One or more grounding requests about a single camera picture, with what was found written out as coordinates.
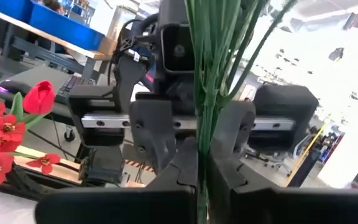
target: blue bin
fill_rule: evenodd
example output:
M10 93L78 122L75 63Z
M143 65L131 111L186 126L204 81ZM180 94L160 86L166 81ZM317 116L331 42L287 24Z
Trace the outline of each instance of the blue bin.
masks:
M31 0L0 0L0 12L23 22L29 22L33 3Z
M98 50L104 35L43 5L34 4L29 24L85 50Z
M71 11L74 13L77 13L78 15L81 15L82 8L80 6L74 5L73 8L71 9Z

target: metal frame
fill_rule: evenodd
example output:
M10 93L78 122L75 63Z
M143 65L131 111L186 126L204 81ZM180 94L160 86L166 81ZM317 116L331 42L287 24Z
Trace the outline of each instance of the metal frame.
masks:
M82 74L83 78L99 80L100 73L104 73L106 71L108 60L102 60L102 64L99 70L94 71L94 65L97 60L87 57L85 66L80 65L78 62L60 57L49 50L45 50L25 40L22 40L18 37L14 37L13 35L14 29L15 29L14 24L8 25L5 41L4 41L4 48L2 49L3 57L8 56L10 47L13 46L19 50L26 51L31 55L40 57L42 59L48 60L49 62L56 63L58 65L62 65L67 69L74 71L76 73L80 73Z
M131 128L129 115L114 113L88 113L81 118L84 128ZM175 116L173 122L176 129L196 129L196 118L191 116ZM253 131L289 131L295 122L287 118L256 117Z

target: desk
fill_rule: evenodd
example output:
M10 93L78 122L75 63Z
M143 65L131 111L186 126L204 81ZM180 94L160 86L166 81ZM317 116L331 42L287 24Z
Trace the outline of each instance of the desk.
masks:
M17 26L17 27L21 27L22 29L25 29L25 30L27 30L29 32L35 33L35 34L37 34L37 35L39 35L39 36L41 36L43 38L51 40L51 41L53 41L55 43L58 43L58 44L66 47L68 49L74 50L75 52L78 52L78 53L81 53L81 54L85 55L87 57L85 66L83 67L83 70L81 72L79 72L80 74L82 74L84 76L84 78L93 78L93 79L97 80L98 76L96 76L94 74L94 72L93 72L94 65L95 65L97 60L103 61L103 63L101 64L101 66L99 68L99 72L104 73L104 71L107 68L108 60L110 60L111 55L106 55L106 54L103 54L103 53L98 52L98 51L89 51L89 50L82 49L81 47L75 46L75 45L73 45L73 44L71 44L71 43L69 43L67 41L59 39L58 37L52 36L52 35L44 32L44 31L36 29L36 28L34 28L34 27L32 27L32 26L30 26L30 25L28 25L28 24L26 24L26 23L24 23L22 21L18 21L17 19L11 18L11 17L9 17L9 16L7 16L7 15L5 15L3 13L0 13L0 19L2 19L4 21L7 21L9 23L7 34L6 34L6 37L5 37L4 48L2 50L2 55L4 57L7 56L8 52L9 52L9 48L11 47L11 45L15 45L15 43L12 44L12 35L13 35L14 27ZM26 48L30 43L27 42L25 44L25 43L23 43L23 40L22 40L22 41L19 41L17 44L19 44L21 46L21 50L26 51L26 49L23 49L23 48ZM30 44L30 45L33 45L35 49L40 50L40 47L35 46L34 44ZM70 62L70 61L64 60L64 59L62 59L60 57L57 57L56 54L53 54L51 52L50 52L50 54L51 55L49 55L48 59L51 60L51 61L54 60L53 62L55 62L55 63L58 63L60 65L65 66L66 63Z
M42 152L36 151L34 149L29 149L28 147L19 146L17 148L18 152L31 154L33 156L43 156L45 155ZM23 157L15 157L16 164L24 166L26 168L30 168L36 171L39 171L39 168L28 167L23 164ZM67 164L73 167L79 167L79 164L75 164L74 162L70 162L62 159L61 163ZM51 175L55 177L64 178L66 180L76 180L78 174L70 169L59 167L53 165L53 171ZM143 184L138 184L133 181L129 181L125 187L144 187ZM0 192L0 224L35 224L34 220L34 208L37 205L37 202L33 200L28 200L25 198L16 197L13 195L5 194Z
M53 85L55 93L59 90L60 87L66 82L70 75L60 72L58 70L46 67L39 66L28 71L22 72L20 74L10 77L10 80L25 83L29 86L34 86L42 80L48 80ZM13 101L14 95L12 93L1 91L0 90L0 99L6 101ZM53 118L57 122L65 123L73 126L73 121L71 120L71 114L66 105L61 103L55 103L52 110Z

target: wooden table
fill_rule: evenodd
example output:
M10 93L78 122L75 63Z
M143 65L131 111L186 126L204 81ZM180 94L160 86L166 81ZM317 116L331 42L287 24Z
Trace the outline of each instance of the wooden table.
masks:
M83 73L82 73L84 78L92 77L94 65L95 65L96 61L98 61L98 60L103 61L102 65L100 66L99 72L104 73L104 71L107 68L108 60L110 60L111 55L106 55L106 54L103 54L98 51L82 49L81 47L73 45L65 40L59 39L58 37L50 35L42 30L36 29L35 27L32 27L32 26L26 24L25 22L14 19L14 18L7 16L1 12L0 12L0 19L9 23L9 27L8 27L6 37L5 37L4 48L2 50L2 55L4 57L7 57L9 48L11 47L11 39L13 36L13 30L14 30L14 27L17 26L17 27L25 29L29 32L37 34L40 37L46 38L48 40L51 40L52 42L60 44L68 49L74 50L75 52L85 55L87 57L87 61L86 61L86 64L84 66Z
M30 154L37 157L45 155L45 153L29 149L28 147L24 146L19 146L17 148L17 152ZM15 157L16 164L32 170L40 171L38 168L25 165L25 163L29 160L30 159L23 157ZM80 166L79 164L64 159L62 159L60 162L76 168L79 168ZM78 173L64 167L53 165L53 171L50 175L80 183L78 180ZM129 181L126 184L126 187L144 187L144 185ZM35 224L34 208L36 205L37 202L33 200L28 200L0 192L0 224Z

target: green stem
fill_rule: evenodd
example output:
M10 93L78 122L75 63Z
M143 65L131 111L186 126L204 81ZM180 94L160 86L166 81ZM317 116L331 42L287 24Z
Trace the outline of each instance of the green stem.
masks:
M21 157L25 157L25 158L29 158L29 159L38 159L37 156L32 156L32 155L28 155L26 153L21 153L21 152L8 152L9 155L12 156L21 156Z

